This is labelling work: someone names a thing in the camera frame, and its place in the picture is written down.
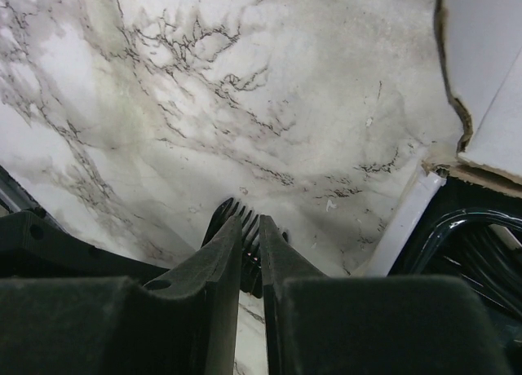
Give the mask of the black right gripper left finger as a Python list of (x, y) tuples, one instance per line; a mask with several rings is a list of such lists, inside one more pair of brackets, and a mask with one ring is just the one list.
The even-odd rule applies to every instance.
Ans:
[(1, 277), (4, 374), (230, 374), (241, 223), (145, 284), (129, 277)]

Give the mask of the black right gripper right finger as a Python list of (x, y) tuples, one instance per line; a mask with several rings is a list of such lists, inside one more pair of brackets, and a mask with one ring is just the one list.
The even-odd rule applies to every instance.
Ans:
[(331, 278), (259, 222), (271, 374), (509, 374), (488, 315), (445, 276)]

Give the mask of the black clipper guard comb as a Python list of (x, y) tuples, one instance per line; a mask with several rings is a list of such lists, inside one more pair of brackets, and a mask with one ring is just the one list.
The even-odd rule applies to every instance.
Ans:
[(263, 284), (259, 249), (259, 214), (233, 197), (228, 198), (212, 214), (201, 246), (209, 243), (232, 216), (237, 216), (241, 220), (241, 291), (261, 298)]

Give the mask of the white hair clipper kit box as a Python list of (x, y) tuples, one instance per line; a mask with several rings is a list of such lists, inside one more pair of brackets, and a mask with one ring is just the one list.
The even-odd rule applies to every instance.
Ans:
[(436, 0), (445, 92), (463, 133), (422, 160), (366, 276), (464, 279), (521, 317), (521, 0)]

